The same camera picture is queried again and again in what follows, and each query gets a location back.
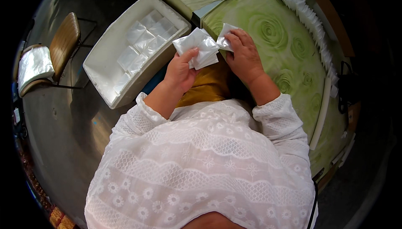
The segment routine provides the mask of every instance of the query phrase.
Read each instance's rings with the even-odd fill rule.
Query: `concrete floor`
[[[135,1],[44,0],[36,13],[28,45],[42,43],[49,46],[69,12],[98,21],[98,27],[85,43],[93,45]],[[86,36],[90,25],[80,22],[80,27],[82,36]],[[89,49],[79,50],[68,63],[60,84],[76,83],[82,76],[77,74],[88,52]],[[91,82],[81,90],[39,89],[28,93],[23,104],[39,183],[52,202],[81,228],[86,228],[84,206],[89,183],[109,142],[111,128],[133,104],[109,109]],[[381,178],[376,176],[381,176],[384,171],[381,163],[387,159],[393,141],[388,132],[390,119],[371,109],[376,108],[374,105],[371,108],[370,104],[363,106],[358,127],[360,133],[348,161],[318,198],[316,228],[357,228],[359,223],[350,224],[351,220],[358,222],[364,218],[367,213],[361,210],[362,204],[367,209],[370,206],[367,202],[375,200],[375,190],[380,190]]]

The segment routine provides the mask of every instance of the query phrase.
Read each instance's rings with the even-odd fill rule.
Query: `white lace blouse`
[[[289,95],[255,107],[254,119],[226,100],[166,120],[145,97],[112,129],[86,198],[88,228],[181,228],[212,211],[246,228],[307,227],[315,191]]]

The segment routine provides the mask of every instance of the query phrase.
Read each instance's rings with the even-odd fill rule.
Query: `plastic bag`
[[[175,27],[171,27],[168,31],[166,31],[163,35],[161,35],[161,37],[165,40],[169,40],[170,37],[172,37],[174,34],[177,33],[177,28]]]
[[[134,47],[139,51],[142,52],[148,44],[155,39],[155,36],[151,34],[148,30],[145,30],[144,33],[138,38],[138,40],[134,43]]]
[[[199,28],[194,29],[188,36],[173,41],[173,45],[179,55],[183,55],[189,49],[199,48],[198,55],[189,62],[193,64],[195,69],[203,68],[203,62],[219,50],[219,46],[214,39],[205,30],[203,31]]]
[[[120,57],[117,59],[117,63],[127,71],[128,66],[139,56],[139,53],[132,47],[128,46],[123,50]]]
[[[18,94],[30,82],[40,78],[50,78],[54,74],[48,47],[39,46],[26,52],[18,68]]]
[[[113,87],[113,89],[116,91],[116,93],[120,94],[120,92],[123,90],[124,86],[130,81],[131,77],[129,74],[124,73],[122,77],[120,77],[119,81],[116,83],[116,85]]]
[[[163,16],[158,11],[153,10],[139,22],[143,24],[147,29],[150,29],[153,25],[155,25],[155,23],[160,21],[162,18]]]
[[[143,54],[148,57],[152,56],[165,43],[165,41],[165,39],[158,35],[144,49]]]
[[[130,66],[128,67],[128,72],[130,73],[131,76],[134,76],[136,73],[138,73],[142,66],[145,64],[147,61],[148,57],[144,54],[141,54],[135,59]]]
[[[163,17],[160,21],[158,21],[155,25],[149,28],[149,31],[154,35],[162,36],[166,31],[170,28],[174,27],[174,25],[165,17]]]
[[[224,23],[224,26],[222,28],[221,33],[218,36],[216,44],[218,44],[218,46],[223,50],[233,52],[232,45],[230,45],[230,41],[227,40],[225,38],[225,36],[224,36],[226,34],[229,34],[231,29],[238,29],[238,27],[235,27],[235,26],[229,25],[227,23]]]
[[[147,29],[143,24],[139,21],[136,21],[133,26],[127,31],[127,40],[131,45],[134,45],[138,38],[146,31]]]

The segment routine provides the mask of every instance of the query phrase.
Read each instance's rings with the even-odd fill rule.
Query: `chair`
[[[81,30],[78,21],[88,21],[95,24],[93,29],[88,33],[88,35],[84,38],[83,41],[81,41]],[[56,34],[53,37],[52,43],[50,44],[49,47],[50,59],[52,61],[54,69],[54,75],[52,79],[55,84],[47,78],[37,79],[35,81],[30,82],[23,88],[23,90],[21,91],[21,97],[23,97],[26,93],[38,87],[62,87],[68,89],[81,89],[80,87],[59,85],[59,82],[68,61],[74,58],[75,54],[78,52],[80,47],[93,48],[93,45],[85,45],[83,44],[83,42],[86,41],[86,39],[96,28],[96,26],[97,26],[96,21],[77,18],[75,13],[73,12],[69,13],[66,16],[66,18],[64,18],[62,24],[58,28]],[[27,47],[22,51],[21,57],[26,52],[39,46],[43,45],[34,44],[32,46]]]

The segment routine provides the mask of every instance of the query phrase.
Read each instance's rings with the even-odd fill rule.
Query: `black cable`
[[[308,222],[307,228],[311,227],[311,223],[313,222],[314,212],[316,211],[316,205],[317,205],[318,186],[317,186],[317,183],[315,181],[313,181],[313,182],[314,182],[314,188],[316,190],[316,196],[314,198],[313,210],[311,211],[310,221]]]

